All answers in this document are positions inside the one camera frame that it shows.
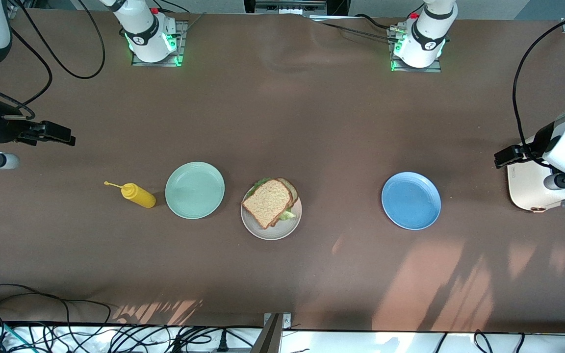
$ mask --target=blue plate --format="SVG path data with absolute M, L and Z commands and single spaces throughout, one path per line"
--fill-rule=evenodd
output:
M 383 186 L 381 201 L 389 219 L 408 230 L 430 226 L 441 210 L 435 185 L 424 175 L 413 172 L 392 176 Z
M 222 203 L 224 178 L 217 168 L 204 162 L 182 165 L 171 174 L 165 201 L 173 213 L 186 219 L 206 217 Z

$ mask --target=plate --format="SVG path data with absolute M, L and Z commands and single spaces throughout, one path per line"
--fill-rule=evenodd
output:
M 403 172 L 392 176 L 381 193 L 383 210 L 397 226 L 421 230 L 439 217 L 441 199 L 435 185 L 424 175 Z
M 244 196 L 244 201 L 247 199 L 247 192 Z M 296 215 L 292 219 L 287 219 L 287 221 L 278 221 L 275 226 L 263 229 L 260 227 L 256 219 L 250 212 L 247 212 L 243 205 L 241 205 L 241 220 L 244 223 L 245 228 L 252 233 L 255 237 L 263 240 L 278 240 L 283 239 L 287 235 L 290 235 L 300 224 L 300 218 L 302 217 L 302 202 L 300 197 L 291 208 L 291 213 Z
M 176 169 L 165 187 L 165 201 L 173 213 L 198 219 L 213 213 L 224 198 L 224 178 L 217 168 L 191 162 Z

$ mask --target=cable connector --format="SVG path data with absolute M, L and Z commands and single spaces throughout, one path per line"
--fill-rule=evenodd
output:
M 217 347 L 218 352 L 228 352 L 228 344 L 226 343 L 226 329 L 222 331 L 222 338 L 219 339 L 219 347 Z

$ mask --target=bread slice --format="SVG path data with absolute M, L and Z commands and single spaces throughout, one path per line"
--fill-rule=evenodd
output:
M 292 198 L 291 206 L 295 205 L 296 201 L 298 201 L 298 190 L 296 190 L 296 187 L 293 186 L 291 181 L 289 181 L 285 178 L 276 178 L 276 180 L 283 183 L 289 189 L 289 191 L 291 192 L 291 198 Z
M 254 194 L 243 201 L 243 207 L 261 228 L 267 229 L 287 210 L 292 200 L 291 191 L 285 184 L 271 179 L 254 190 Z

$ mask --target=white plate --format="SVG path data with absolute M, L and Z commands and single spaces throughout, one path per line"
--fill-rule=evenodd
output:
M 241 205 L 241 220 L 243 221 L 245 228 L 255 237 L 264 240 L 278 240 L 290 235 L 298 224 L 300 224 L 300 217 L 302 217 L 302 202 L 300 202 L 300 197 L 298 197 L 298 201 L 296 201 L 291 208 L 291 212 L 296 215 L 296 217 L 287 219 L 287 221 L 278 221 L 275 226 L 263 229 L 260 227 L 256 219 L 254 219 L 254 216 L 247 212 L 243 205 Z

